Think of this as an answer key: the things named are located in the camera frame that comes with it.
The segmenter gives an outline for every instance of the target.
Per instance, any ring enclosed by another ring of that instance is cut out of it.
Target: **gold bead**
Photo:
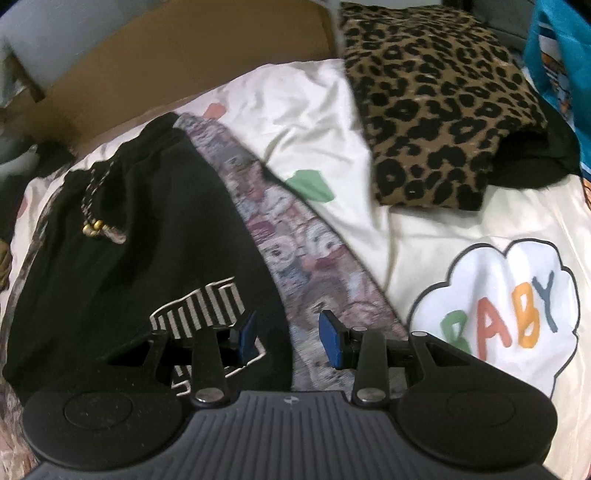
[[[86,236],[91,236],[92,232],[94,232],[92,227],[88,223],[85,223],[84,227],[82,228],[82,233],[85,234]]]

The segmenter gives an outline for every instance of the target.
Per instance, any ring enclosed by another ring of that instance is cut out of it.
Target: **brown panel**
[[[307,0],[168,0],[81,59],[18,124],[74,146],[265,63],[334,55],[330,23]]]

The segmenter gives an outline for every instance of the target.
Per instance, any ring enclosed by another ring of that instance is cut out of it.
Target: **folded leopard print garment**
[[[499,142],[547,127],[508,50],[461,10],[343,4],[345,68],[383,205],[478,210]]]

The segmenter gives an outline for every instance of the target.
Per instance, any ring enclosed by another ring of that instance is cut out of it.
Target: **bed sheet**
[[[260,67],[178,108],[218,118],[342,236],[412,329],[429,330],[551,395],[546,466],[585,479],[591,459],[591,219],[580,180],[489,187],[480,212],[390,209],[370,192],[370,152],[340,60]],[[143,126],[74,168],[112,156]],[[11,281],[63,177],[29,185]],[[4,311],[8,292],[0,295]]]

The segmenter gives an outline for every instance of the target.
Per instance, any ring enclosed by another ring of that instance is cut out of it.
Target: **silver screw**
[[[361,388],[357,392],[357,398],[363,403],[377,403],[386,398],[386,394],[379,388]]]
[[[224,393],[219,388],[210,387],[197,390],[195,398],[203,403],[215,403],[224,398]]]

